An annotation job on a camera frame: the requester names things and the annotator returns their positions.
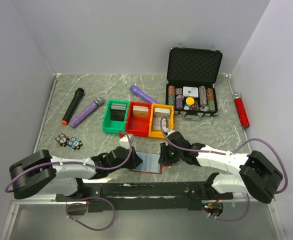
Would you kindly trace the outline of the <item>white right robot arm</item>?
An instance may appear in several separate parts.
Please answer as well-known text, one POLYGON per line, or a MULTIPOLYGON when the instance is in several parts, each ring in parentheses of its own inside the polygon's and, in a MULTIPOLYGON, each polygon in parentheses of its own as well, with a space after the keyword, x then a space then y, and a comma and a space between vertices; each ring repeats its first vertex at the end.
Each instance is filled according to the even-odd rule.
POLYGON ((242 193, 269 204, 280 193, 281 182, 287 177, 261 152, 238 153, 219 150, 203 143, 191 144, 172 129, 162 131, 165 143, 161 145, 159 162, 171 165, 179 160, 197 167, 217 169, 206 180, 205 195, 216 199, 221 194, 242 193))

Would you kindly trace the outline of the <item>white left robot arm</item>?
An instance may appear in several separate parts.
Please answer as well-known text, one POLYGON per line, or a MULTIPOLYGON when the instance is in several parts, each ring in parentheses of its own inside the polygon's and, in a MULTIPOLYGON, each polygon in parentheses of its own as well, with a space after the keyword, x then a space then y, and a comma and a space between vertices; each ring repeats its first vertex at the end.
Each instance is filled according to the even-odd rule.
POLYGON ((61 194, 79 201, 85 196, 83 180, 99 180, 118 169, 132 170, 143 160, 135 149, 117 147, 110 152, 84 159, 68 159, 40 150, 9 167, 11 181, 5 188, 17 200, 39 192, 61 194))

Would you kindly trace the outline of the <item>red leather card holder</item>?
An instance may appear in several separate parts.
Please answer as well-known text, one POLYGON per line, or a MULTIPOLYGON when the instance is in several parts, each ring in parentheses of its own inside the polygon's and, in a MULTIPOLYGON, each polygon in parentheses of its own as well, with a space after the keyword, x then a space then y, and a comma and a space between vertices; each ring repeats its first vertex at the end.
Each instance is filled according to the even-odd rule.
POLYGON ((171 167, 171 164, 159 163, 160 154, 147 152, 137 152, 136 154, 142 159, 142 163, 138 167, 130 169, 131 172, 160 175, 162 174, 163 167, 171 167))

